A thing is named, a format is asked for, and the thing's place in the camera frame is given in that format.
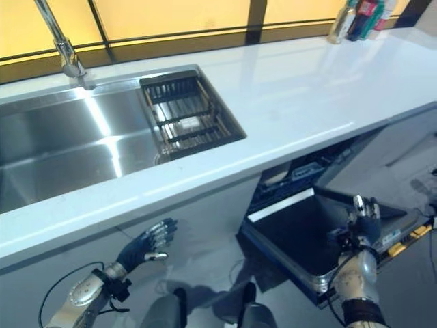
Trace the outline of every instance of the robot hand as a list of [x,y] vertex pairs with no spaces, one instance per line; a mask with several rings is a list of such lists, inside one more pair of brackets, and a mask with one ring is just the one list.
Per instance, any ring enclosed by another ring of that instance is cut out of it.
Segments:
[[117,262],[127,273],[130,273],[146,261],[164,260],[167,254],[157,251],[168,246],[173,240],[173,235],[177,230],[176,223],[176,220],[164,219],[153,225],[123,248],[117,257]]
[[124,301],[130,281],[122,281],[141,263],[164,260],[167,254],[159,250],[173,240],[177,221],[164,219],[127,244],[104,271],[94,269],[70,291],[66,302],[55,313],[46,328],[92,327],[100,310],[111,297]]
[[350,218],[350,231],[341,239],[343,253],[332,279],[344,312],[344,322],[339,321],[348,328],[386,327],[375,287],[378,254],[371,248],[381,235],[378,203],[354,196]]

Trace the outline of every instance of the stainless steel sink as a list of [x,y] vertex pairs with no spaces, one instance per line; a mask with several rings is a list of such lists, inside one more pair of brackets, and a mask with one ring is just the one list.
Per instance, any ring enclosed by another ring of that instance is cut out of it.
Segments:
[[196,66],[0,100],[0,213],[244,137]]

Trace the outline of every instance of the kitchen counter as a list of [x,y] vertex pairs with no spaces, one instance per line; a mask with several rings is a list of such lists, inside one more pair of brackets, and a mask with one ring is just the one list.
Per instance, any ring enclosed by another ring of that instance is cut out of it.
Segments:
[[[0,215],[0,268],[247,178],[436,102],[433,39],[307,38],[92,68],[97,81],[198,64],[247,134],[163,165]],[[0,86],[0,100],[68,84],[62,74]]]

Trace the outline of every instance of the cable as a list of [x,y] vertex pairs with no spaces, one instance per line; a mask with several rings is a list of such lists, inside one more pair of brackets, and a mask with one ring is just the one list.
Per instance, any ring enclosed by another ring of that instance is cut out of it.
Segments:
[[120,308],[116,307],[114,305],[114,303],[112,303],[112,300],[109,300],[109,306],[111,307],[110,310],[100,311],[97,316],[99,316],[101,314],[108,313],[108,312],[124,313],[124,312],[129,312],[130,311],[130,309],[120,309]]
[[[351,261],[351,259],[353,259],[355,257],[355,253],[352,253],[351,255],[348,256],[348,258],[346,258],[334,271],[333,275],[330,277],[329,279],[329,283],[328,283],[328,290],[331,289],[334,279],[335,277],[339,274],[340,270],[342,270],[342,268],[349,262]],[[340,325],[342,327],[346,327],[346,324],[342,321],[342,319],[339,317],[339,315],[336,313],[336,311],[334,310],[333,307],[333,303],[330,300],[330,297],[328,297],[328,305],[329,308],[331,310],[331,312],[333,313],[334,317],[337,319],[337,321],[340,323]]]
[[44,326],[42,325],[42,319],[41,319],[41,317],[42,317],[42,310],[44,309],[44,304],[46,303],[46,300],[47,300],[48,296],[50,295],[50,293],[52,292],[52,290],[53,290],[53,289],[54,289],[54,288],[55,288],[59,283],[61,283],[65,278],[71,276],[73,273],[76,273],[77,271],[79,271],[79,270],[81,270],[81,269],[84,269],[84,268],[86,268],[86,267],[90,267],[91,265],[97,265],[97,264],[99,264],[99,265],[102,266],[102,270],[104,269],[104,263],[103,263],[103,262],[101,262],[101,261],[90,262],[90,263],[88,263],[88,264],[85,264],[85,265],[83,265],[83,266],[80,266],[79,268],[77,268],[77,269],[75,269],[75,270],[73,270],[73,271],[67,273],[66,275],[64,275],[61,279],[59,279],[57,282],[55,282],[55,283],[50,287],[50,289],[48,290],[48,292],[45,294],[44,298],[42,299],[41,306],[40,306],[40,310],[38,311],[38,324],[39,324],[40,328],[44,328]]
[[436,264],[434,263],[434,257],[432,255],[432,234],[435,230],[429,232],[429,259],[431,260],[432,273],[434,274],[434,283],[437,284],[437,272]]

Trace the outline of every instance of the chrome faucet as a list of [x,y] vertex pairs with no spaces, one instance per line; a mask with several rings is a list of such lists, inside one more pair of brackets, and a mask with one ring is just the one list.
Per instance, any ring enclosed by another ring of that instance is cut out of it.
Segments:
[[53,35],[53,43],[55,44],[56,49],[59,51],[59,54],[61,54],[62,71],[68,77],[83,77],[87,72],[77,57],[70,40],[62,33],[47,1],[35,0],[35,3]]

